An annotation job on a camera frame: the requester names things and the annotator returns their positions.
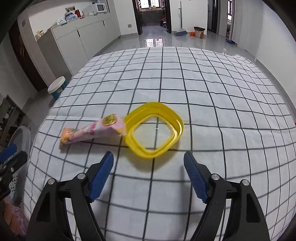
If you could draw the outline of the pink snack wrapper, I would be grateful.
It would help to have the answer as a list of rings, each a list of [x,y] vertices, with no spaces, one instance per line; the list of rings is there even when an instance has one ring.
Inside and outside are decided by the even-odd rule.
[[[124,120],[114,113],[96,120],[81,129],[63,128],[60,136],[60,145],[73,144],[113,134],[122,136],[126,135],[126,125]]]

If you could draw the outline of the yellow plastic lid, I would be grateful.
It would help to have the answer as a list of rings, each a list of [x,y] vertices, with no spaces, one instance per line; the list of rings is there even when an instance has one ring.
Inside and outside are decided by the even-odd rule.
[[[180,116],[160,102],[145,103],[125,118],[125,144],[144,159],[154,159],[177,143],[184,131]]]

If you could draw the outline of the small trash bin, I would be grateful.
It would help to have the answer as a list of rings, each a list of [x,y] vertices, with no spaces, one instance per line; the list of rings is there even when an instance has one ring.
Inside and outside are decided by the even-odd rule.
[[[205,28],[194,27],[195,37],[199,39],[203,39]]]

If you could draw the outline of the grey perforated laundry basket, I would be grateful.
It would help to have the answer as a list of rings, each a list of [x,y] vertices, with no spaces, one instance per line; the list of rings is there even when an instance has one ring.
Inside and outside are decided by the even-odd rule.
[[[8,149],[12,150],[12,153],[3,166],[4,193],[14,206],[19,206],[23,200],[30,145],[30,130],[20,126],[10,139]]]

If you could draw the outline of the grey shoe rack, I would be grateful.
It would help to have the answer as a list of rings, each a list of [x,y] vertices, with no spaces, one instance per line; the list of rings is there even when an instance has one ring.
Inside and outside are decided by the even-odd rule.
[[[7,95],[1,103],[1,147],[9,145],[11,137],[26,114]]]

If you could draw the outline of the white teal child stool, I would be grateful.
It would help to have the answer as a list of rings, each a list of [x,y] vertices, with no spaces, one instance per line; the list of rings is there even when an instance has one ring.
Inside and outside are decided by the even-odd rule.
[[[60,76],[48,87],[48,94],[52,95],[52,97],[57,100],[66,86],[66,78],[64,76]]]

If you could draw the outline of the dark wooden door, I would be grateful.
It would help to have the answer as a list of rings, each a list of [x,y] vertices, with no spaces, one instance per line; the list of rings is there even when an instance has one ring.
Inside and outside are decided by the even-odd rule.
[[[29,53],[27,52],[17,20],[14,21],[11,28],[9,29],[9,38],[16,58],[32,86],[37,91],[46,89],[47,85],[38,73],[36,67],[34,66],[34,63],[29,56]]]

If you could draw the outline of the black white checkered tablecloth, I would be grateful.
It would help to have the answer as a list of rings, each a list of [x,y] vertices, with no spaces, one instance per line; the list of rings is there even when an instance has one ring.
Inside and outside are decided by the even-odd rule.
[[[251,61],[185,47],[137,48],[89,60],[38,128],[23,212],[46,182],[114,165],[92,203],[107,240],[189,240],[205,209],[185,152],[232,182],[247,180],[269,238],[295,215],[295,120]]]

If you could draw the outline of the grey sideboard cabinet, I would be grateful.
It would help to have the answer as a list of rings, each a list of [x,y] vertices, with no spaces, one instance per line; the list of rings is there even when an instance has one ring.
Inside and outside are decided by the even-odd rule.
[[[53,75],[69,80],[119,36],[116,13],[104,13],[50,28],[37,44]]]

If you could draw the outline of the white microwave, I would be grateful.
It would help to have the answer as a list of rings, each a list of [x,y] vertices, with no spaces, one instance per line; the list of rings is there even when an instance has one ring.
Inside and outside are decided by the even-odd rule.
[[[87,6],[83,10],[84,15],[100,14],[100,13],[106,13],[106,12],[107,12],[107,8],[106,8],[105,3],[93,3],[89,6]]]

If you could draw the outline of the broom with blue dustpan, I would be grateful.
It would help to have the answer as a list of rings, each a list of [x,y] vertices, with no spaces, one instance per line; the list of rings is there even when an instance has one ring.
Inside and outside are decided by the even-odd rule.
[[[180,1],[180,28],[174,32],[176,37],[178,36],[186,36],[188,32],[183,28],[183,12],[182,12],[182,1]]]

